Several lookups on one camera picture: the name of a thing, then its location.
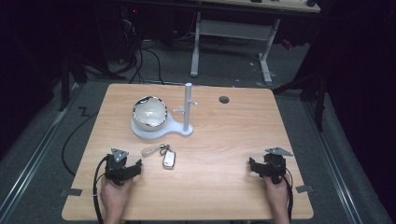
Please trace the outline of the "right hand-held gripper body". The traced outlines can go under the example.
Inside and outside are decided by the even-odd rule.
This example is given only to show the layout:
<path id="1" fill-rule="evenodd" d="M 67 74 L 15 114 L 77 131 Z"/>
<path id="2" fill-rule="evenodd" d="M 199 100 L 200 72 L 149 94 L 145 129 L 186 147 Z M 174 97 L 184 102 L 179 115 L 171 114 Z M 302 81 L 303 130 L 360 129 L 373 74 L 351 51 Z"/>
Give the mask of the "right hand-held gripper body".
<path id="1" fill-rule="evenodd" d="M 282 147 L 267 148 L 265 152 L 266 154 L 263 156 L 264 176 L 270 177 L 274 184 L 279 184 L 287 170 L 285 156 L 293 157 L 294 154 Z"/>

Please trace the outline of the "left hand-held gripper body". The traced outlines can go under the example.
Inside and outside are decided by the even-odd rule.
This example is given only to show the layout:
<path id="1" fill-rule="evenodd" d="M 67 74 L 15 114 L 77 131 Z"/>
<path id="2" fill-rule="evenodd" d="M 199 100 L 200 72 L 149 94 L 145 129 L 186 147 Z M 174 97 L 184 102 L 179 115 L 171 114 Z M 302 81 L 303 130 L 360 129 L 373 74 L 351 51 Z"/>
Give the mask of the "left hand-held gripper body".
<path id="1" fill-rule="evenodd" d="M 127 180 L 134 177 L 133 168 L 126 167 L 127 151 L 111 148 L 111 153 L 106 158 L 105 177 L 115 185 L 122 186 Z"/>

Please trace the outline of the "white key fob with keyring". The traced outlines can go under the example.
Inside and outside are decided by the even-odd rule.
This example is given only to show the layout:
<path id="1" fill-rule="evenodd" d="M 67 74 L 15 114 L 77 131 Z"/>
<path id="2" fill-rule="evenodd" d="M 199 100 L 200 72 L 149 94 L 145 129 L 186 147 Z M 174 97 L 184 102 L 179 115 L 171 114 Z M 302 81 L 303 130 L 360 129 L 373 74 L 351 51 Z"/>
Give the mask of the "white key fob with keyring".
<path id="1" fill-rule="evenodd" d="M 155 147 L 147 147 L 141 151 L 143 157 L 149 157 L 156 152 L 159 152 L 163 157 L 163 168 L 164 169 L 173 169 L 176 163 L 176 152 L 167 144 L 160 144 Z"/>

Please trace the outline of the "white bowl with silver rim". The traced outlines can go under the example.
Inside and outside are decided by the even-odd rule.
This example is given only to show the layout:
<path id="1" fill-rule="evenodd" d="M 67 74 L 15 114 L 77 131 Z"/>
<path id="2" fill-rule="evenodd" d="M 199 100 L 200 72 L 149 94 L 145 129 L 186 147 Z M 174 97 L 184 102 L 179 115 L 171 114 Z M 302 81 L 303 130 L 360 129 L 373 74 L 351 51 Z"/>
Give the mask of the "white bowl with silver rim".
<path id="1" fill-rule="evenodd" d="M 134 124 L 142 131 L 156 131 L 167 120 L 166 104 L 156 96 L 145 96 L 139 99 L 133 108 Z"/>

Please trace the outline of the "black metal stand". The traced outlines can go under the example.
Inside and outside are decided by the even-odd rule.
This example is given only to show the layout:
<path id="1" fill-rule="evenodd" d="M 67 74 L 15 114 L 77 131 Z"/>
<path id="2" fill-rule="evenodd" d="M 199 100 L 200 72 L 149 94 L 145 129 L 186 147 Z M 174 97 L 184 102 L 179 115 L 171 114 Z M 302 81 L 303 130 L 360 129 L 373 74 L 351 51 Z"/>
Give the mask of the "black metal stand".
<path id="1" fill-rule="evenodd" d="M 88 80 L 83 63 L 78 57 L 73 54 L 66 54 L 62 60 L 60 111 L 64 111 L 70 102 L 70 77 L 77 84 L 85 84 Z"/>

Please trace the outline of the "white-framed desk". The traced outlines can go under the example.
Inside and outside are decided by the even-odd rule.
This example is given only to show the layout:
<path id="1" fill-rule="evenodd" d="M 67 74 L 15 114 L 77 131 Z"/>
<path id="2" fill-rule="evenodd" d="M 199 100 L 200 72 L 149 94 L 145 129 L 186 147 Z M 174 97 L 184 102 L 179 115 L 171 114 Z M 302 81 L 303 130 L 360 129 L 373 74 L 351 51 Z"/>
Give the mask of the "white-framed desk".
<path id="1" fill-rule="evenodd" d="M 271 12 L 296 12 L 318 14 L 321 11 L 316 0 L 197 0 L 199 7 L 211 4 L 213 7 L 237 7 L 239 9 L 268 9 Z M 191 76 L 199 74 L 200 39 L 202 35 L 230 37 L 245 40 L 263 41 L 265 45 L 258 54 L 263 81 L 272 82 L 267 58 L 276 37 L 280 17 L 275 16 L 270 24 L 253 24 L 225 19 L 203 19 L 196 13 L 194 49 L 191 58 Z"/>

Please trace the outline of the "metal floor rail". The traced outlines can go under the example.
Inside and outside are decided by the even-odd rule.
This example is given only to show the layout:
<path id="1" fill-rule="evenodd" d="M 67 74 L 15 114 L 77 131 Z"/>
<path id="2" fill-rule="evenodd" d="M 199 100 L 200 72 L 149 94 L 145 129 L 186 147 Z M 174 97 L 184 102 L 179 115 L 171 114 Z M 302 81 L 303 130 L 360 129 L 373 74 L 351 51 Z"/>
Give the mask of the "metal floor rail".
<path id="1" fill-rule="evenodd" d="M 321 131 L 316 124 L 315 112 L 312 108 L 312 105 L 307 102 L 302 102 L 302 105 L 314 129 L 317 139 L 319 140 L 320 150 L 323 154 L 324 163 L 327 166 L 328 173 L 332 179 L 332 183 L 341 202 L 341 205 L 343 206 L 343 209 L 346 213 L 349 224 L 363 224 L 361 215 L 356 207 L 356 204 L 354 203 L 354 200 L 351 197 L 350 190 L 331 152 L 330 145 L 328 144 L 324 132 Z"/>
<path id="2" fill-rule="evenodd" d="M 53 136 L 83 84 L 73 84 L 70 99 L 63 105 L 62 90 L 44 106 L 22 132 L 8 154 L 0 161 L 0 224 L 7 223 L 36 170 L 49 151 Z"/>

